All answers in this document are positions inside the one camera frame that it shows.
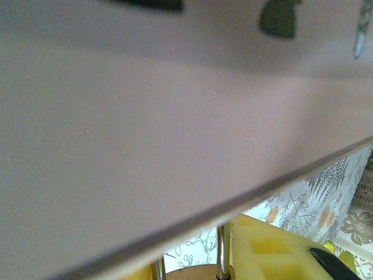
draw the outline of dark green shape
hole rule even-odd
[[[259,29],[271,36],[294,39],[296,31],[295,5],[299,0],[271,0],[263,8]]]
[[[137,6],[154,11],[181,13],[184,8],[182,0],[109,0],[114,3]]]

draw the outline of black object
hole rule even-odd
[[[182,0],[112,0],[112,2],[164,12],[182,12],[184,7]]]
[[[309,251],[334,280],[360,280],[335,255],[318,248],[310,248]]]
[[[270,0],[263,8],[259,30],[282,39],[294,39],[296,30],[295,5],[300,0]]]

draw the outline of yellow foam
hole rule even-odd
[[[152,268],[147,265],[128,276],[120,277],[118,280],[152,280]]]
[[[308,239],[245,215],[231,221],[231,231],[236,280],[333,279],[308,252],[323,247]]]

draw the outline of floral fabric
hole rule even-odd
[[[348,250],[354,255],[360,278],[373,280],[373,152],[335,244],[338,252]]]
[[[334,240],[346,217],[371,149],[371,146],[364,148],[316,175],[292,184],[287,190],[264,200],[244,214],[318,243],[326,239]],[[164,257],[166,271],[216,263],[216,239],[214,228],[168,251]]]

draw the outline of metal rod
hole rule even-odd
[[[166,269],[163,256],[152,264],[152,276],[153,280],[166,280]]]
[[[229,225],[217,228],[217,274],[219,280],[228,280],[230,269],[230,228]]]

